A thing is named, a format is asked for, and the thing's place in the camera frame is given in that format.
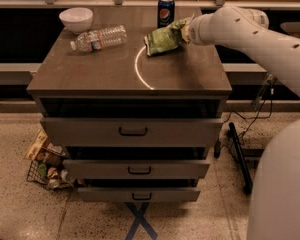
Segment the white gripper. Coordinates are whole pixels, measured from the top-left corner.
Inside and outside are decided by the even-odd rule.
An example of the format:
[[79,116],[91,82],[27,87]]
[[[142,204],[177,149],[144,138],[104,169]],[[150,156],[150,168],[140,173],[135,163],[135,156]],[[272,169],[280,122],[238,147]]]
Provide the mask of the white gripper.
[[211,14],[195,17],[189,25],[189,38],[195,45],[211,45],[214,43],[210,33]]

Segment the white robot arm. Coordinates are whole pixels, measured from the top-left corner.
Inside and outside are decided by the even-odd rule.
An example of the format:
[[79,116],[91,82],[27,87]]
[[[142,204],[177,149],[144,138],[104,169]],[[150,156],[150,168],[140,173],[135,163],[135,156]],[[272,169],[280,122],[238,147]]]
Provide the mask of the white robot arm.
[[[300,98],[300,39],[268,28],[256,9],[223,6],[195,17],[190,42],[245,54]],[[265,147],[249,205],[246,240],[300,240],[300,119]]]

